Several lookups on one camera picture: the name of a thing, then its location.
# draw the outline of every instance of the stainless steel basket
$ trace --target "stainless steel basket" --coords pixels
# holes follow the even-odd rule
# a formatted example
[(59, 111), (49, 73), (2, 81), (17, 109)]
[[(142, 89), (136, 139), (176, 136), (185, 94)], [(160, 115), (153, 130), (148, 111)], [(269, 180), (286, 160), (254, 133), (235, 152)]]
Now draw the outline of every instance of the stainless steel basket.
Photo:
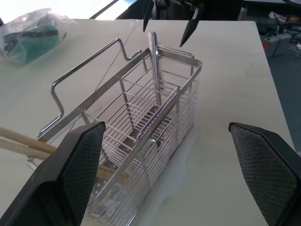
[[(129, 63), (63, 117), (57, 84), (117, 42)], [(99, 164), (113, 174), (109, 180), (97, 178), (87, 207), (105, 225), (131, 224), (192, 127), (201, 68), (202, 62), (193, 55), (157, 46), (156, 39), (152, 50), (139, 50), (128, 58), (116, 39), (52, 84), (61, 113), (41, 130), (38, 140), (59, 143), (74, 127), (106, 123)], [(33, 159), (27, 163), (35, 168)]]

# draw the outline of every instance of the gray floor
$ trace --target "gray floor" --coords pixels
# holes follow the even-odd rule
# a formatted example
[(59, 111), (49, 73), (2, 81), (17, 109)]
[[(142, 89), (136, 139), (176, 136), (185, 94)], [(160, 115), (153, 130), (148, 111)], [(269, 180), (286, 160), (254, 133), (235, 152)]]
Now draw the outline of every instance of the gray floor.
[(301, 59), (287, 50), (268, 62), (295, 149), (301, 154)]

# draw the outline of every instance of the wire rack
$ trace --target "wire rack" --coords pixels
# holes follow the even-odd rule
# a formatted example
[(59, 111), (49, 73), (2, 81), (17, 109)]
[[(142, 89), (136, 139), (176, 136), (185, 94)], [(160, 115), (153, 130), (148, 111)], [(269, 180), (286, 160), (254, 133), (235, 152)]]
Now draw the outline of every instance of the wire rack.
[[(55, 87), (117, 42), (129, 63), (63, 117)], [(99, 164), (113, 169), (113, 175), (109, 180), (96, 179), (87, 207), (105, 225), (131, 224), (193, 125), (202, 62), (156, 42), (153, 48), (128, 58), (116, 39), (51, 86), (61, 113), (41, 130), (38, 140), (60, 143), (72, 128), (106, 123)], [(36, 167), (33, 159), (27, 164)]]

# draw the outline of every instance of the chopsticks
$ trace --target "chopsticks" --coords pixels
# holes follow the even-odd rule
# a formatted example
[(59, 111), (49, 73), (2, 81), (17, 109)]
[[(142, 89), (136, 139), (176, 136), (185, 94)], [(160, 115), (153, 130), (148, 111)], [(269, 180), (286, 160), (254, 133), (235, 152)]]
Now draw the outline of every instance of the chopsticks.
[[(45, 160), (56, 151), (56, 147), (54, 146), (47, 145), (41, 141), (32, 139), (3, 127), (0, 127), (0, 136), (20, 143), (18, 144), (0, 138), (0, 148), (30, 156), (36, 159)], [(114, 169), (99, 165), (96, 176), (104, 180), (110, 180), (114, 173)], [(127, 180), (128, 175), (123, 174), (121, 175), (119, 182), (125, 183)]]

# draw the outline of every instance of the plastic bag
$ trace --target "plastic bag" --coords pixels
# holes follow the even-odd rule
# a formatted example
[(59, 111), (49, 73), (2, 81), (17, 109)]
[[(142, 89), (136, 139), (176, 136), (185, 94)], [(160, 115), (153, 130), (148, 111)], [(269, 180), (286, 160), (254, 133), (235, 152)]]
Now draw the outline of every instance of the plastic bag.
[(57, 46), (74, 23), (51, 8), (20, 16), (0, 27), (0, 57), (26, 64)]

